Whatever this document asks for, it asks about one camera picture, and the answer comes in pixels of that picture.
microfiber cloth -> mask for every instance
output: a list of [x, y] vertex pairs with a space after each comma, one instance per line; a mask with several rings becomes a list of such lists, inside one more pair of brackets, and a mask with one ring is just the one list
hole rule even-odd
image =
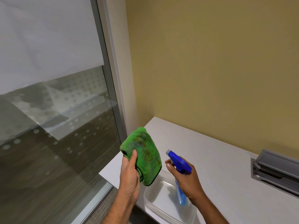
[[134, 149], [137, 151], [136, 166], [140, 182], [149, 186], [159, 174], [162, 162], [155, 143], [144, 127], [133, 131], [121, 145], [121, 151], [128, 160]]

spray bottle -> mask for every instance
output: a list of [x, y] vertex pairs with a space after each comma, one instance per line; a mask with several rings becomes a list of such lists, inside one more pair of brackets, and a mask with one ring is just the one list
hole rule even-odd
[[[181, 174], [191, 173], [192, 168], [185, 160], [183, 160], [181, 157], [179, 157], [177, 154], [175, 154], [173, 151], [169, 149], [167, 150], [166, 154], [169, 156], [172, 163], [174, 163], [174, 166], [176, 167], [176, 170], [179, 173]], [[177, 180], [176, 180], [176, 197], [181, 205], [187, 204], [187, 197], [178, 186]]]

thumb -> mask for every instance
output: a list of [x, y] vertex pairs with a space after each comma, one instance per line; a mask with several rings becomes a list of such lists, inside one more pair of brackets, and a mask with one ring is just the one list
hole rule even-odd
[[179, 173], [174, 166], [172, 166], [170, 163], [166, 164], [167, 169], [169, 170], [170, 173], [175, 177], [176, 180], [180, 180], [181, 178], [181, 173]]
[[128, 166], [131, 167], [131, 168], [135, 168], [136, 160], [137, 160], [137, 151], [134, 149], [132, 151], [132, 155], [131, 155]]

yellow wall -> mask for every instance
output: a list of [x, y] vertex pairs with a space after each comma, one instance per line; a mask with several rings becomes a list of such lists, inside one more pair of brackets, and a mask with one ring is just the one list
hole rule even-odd
[[299, 0], [126, 0], [140, 124], [299, 151]]

hand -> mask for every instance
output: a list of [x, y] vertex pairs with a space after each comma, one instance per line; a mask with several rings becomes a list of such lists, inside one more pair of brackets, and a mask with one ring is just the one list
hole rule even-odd
[[137, 152], [133, 150], [130, 161], [123, 157], [118, 193], [125, 196], [130, 203], [135, 204], [139, 196], [140, 177], [135, 169]]
[[198, 175], [196, 173], [195, 167], [186, 161], [192, 168], [190, 174], [181, 174], [175, 168], [174, 164], [171, 164], [170, 159], [166, 160], [166, 167], [170, 173], [178, 181], [178, 185], [183, 191], [183, 193], [189, 198], [192, 204], [196, 205], [196, 202], [200, 200], [201, 196], [204, 196], [204, 190], [199, 182]]

